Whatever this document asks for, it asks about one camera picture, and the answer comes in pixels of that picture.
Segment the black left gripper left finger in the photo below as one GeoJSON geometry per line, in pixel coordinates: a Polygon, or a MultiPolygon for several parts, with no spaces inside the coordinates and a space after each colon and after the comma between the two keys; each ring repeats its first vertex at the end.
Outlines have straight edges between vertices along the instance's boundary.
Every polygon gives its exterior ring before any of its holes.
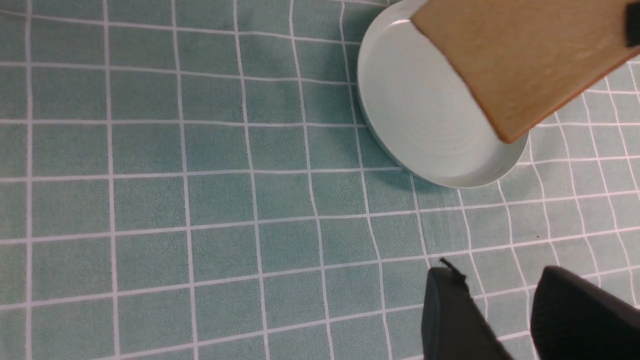
{"type": "Polygon", "coordinates": [[[426,360],[511,360],[451,262],[427,273],[421,336],[426,360]]]}

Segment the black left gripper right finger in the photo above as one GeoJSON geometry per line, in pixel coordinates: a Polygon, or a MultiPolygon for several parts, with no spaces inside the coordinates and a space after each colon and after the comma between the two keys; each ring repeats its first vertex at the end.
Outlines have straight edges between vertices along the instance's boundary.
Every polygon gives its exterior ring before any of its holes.
{"type": "Polygon", "coordinates": [[[546,266],[530,333],[542,360],[637,360],[639,310],[560,266],[546,266]]]}

